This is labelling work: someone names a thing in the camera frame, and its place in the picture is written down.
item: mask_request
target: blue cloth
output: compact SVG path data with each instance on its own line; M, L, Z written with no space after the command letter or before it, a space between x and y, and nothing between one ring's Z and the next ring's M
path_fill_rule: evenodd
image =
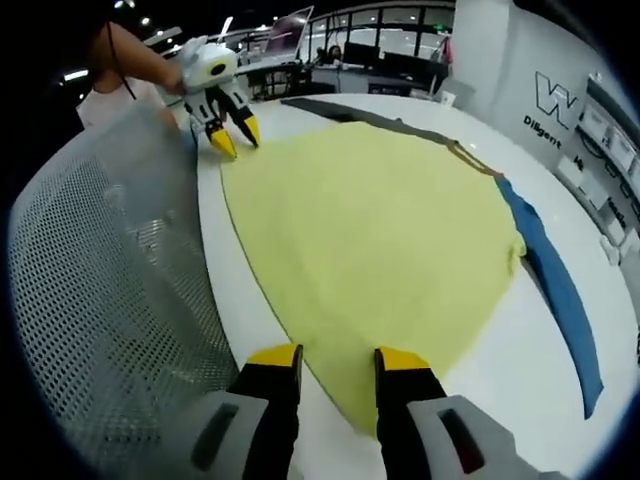
M584 416L589 418L603 386L593 333L580 295L560 255L547 238L535 209L513 191L508 180L498 178L496 183L511 207L516 227L527 245L527 260L540 281L569 348L582 390Z

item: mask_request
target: robotic arm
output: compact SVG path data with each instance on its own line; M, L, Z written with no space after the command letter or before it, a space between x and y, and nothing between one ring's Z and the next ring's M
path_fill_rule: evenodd
M258 122L235 78L238 70L236 54L222 45L206 42L206 36L189 40L178 57L187 90L185 109L198 133L204 131L212 145L235 158L235 145L214 105L217 103L229 114L255 147L260 145Z

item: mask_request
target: white table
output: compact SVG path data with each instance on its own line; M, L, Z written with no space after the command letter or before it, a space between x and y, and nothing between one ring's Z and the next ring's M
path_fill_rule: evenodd
M635 313L618 268L610 267L600 233L565 188L522 148L489 126L439 104L375 95L318 98L402 118L459 140L511 180L538 211L582 297L595 337L604 390L583 418L578 377L543 297L520 269L476 344L441 381L511 430L518 453L540 470L576 476L606 445L637 386ZM330 124L270 102L253 107L264 142ZM232 130L237 141L241 134ZM219 157L201 142L200 220L211 285L239 366L261 348L287 343L255 282L232 228L221 188ZM294 463L305 479L384 479L379 445L356 433L311 372L303 370Z

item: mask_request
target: yellow cloth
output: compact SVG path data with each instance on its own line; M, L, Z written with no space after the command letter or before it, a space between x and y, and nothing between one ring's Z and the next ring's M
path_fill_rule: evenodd
M524 254L493 178L417 137L336 125L242 152L222 172L275 315L340 411L372 436L374 349L414 352L444 375Z

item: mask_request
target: letter w logo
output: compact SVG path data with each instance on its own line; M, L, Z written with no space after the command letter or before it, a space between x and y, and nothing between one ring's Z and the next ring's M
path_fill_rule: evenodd
M547 115L556 114L556 120L560 125L569 130L571 116L573 111L571 108L575 105L578 97L571 98L569 91L557 83L551 87L549 77L536 72L536 102L538 108Z

